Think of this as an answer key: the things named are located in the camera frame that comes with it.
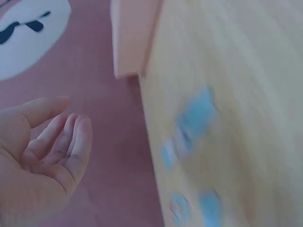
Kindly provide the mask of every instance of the blurry object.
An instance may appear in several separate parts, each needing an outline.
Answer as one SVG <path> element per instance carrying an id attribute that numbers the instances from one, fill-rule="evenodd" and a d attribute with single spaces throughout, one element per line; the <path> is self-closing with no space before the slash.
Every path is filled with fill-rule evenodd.
<path id="1" fill-rule="evenodd" d="M 187 157 L 194 151 L 195 144 L 206 133 L 214 119 L 215 112 L 212 91 L 206 87 L 177 117 L 175 141 L 180 158 Z"/>
<path id="2" fill-rule="evenodd" d="M 175 145 L 172 138 L 168 138 L 161 149 L 163 163 L 166 166 L 168 172 L 177 163 L 177 155 L 175 152 Z"/>
<path id="3" fill-rule="evenodd" d="M 181 193 L 171 195 L 170 210 L 173 213 L 175 226 L 181 226 L 190 219 L 190 209 L 186 198 Z"/>
<path id="4" fill-rule="evenodd" d="M 218 195 L 214 191 L 205 192 L 199 196 L 199 202 L 205 227 L 222 226 L 222 207 Z"/>

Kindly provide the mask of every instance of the palm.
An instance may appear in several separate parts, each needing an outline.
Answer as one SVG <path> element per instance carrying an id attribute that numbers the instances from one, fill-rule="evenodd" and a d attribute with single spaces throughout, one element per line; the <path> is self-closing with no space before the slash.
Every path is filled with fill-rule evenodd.
<path id="1" fill-rule="evenodd" d="M 81 115 L 62 114 L 67 104 L 66 98 L 40 99 L 0 112 L 0 226 L 32 226 L 55 213 L 81 180 L 91 149 L 91 125 Z M 31 128 L 52 117 L 30 142 Z"/>

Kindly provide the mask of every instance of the pink mat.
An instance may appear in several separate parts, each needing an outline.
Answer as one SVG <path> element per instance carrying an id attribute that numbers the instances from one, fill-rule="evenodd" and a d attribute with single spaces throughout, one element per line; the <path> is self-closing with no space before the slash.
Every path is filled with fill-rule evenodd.
<path id="1" fill-rule="evenodd" d="M 92 119 L 94 144 L 86 174 L 68 207 L 43 227 L 164 226 L 138 80 L 116 80 L 113 73 L 109 2 L 69 0 L 69 22 L 59 40 L 28 69 L 0 80 L 1 109 L 41 96 L 69 95 L 68 111 Z M 0 8 L 0 17 L 17 3 L 12 0 Z M 0 52 L 4 45 L 23 42 L 18 39 L 23 29 L 31 35 L 44 32 L 16 27 Z"/>

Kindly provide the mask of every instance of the blue tape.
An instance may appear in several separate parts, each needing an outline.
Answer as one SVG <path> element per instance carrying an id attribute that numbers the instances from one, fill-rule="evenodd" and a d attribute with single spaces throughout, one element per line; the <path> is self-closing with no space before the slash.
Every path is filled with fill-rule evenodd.
<path id="1" fill-rule="evenodd" d="M 222 226 L 222 205 L 218 195 L 214 192 L 207 192 L 199 196 L 205 227 Z"/>
<path id="2" fill-rule="evenodd" d="M 198 137 L 205 135 L 215 117 L 215 113 L 212 90 L 210 87 L 206 87 L 177 117 L 176 125 L 180 130 L 182 142 L 188 151 L 193 149 Z"/>
<path id="3" fill-rule="evenodd" d="M 165 147 L 162 148 L 161 154 L 162 154 L 162 158 L 163 158 L 163 163 L 164 163 L 167 171 L 170 171 L 172 168 L 172 162 L 170 160 L 169 153 Z"/>

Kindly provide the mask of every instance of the light wooden surface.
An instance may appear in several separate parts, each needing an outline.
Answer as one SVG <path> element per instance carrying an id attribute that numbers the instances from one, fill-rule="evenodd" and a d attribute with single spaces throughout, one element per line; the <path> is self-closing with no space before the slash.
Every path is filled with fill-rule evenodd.
<path id="1" fill-rule="evenodd" d="M 215 189 L 224 227 L 303 226 L 303 2 L 165 0 L 147 74 L 144 110 L 166 226 L 169 193 L 191 206 Z M 220 117 L 197 153 L 166 172 L 159 148 L 203 84 Z"/>

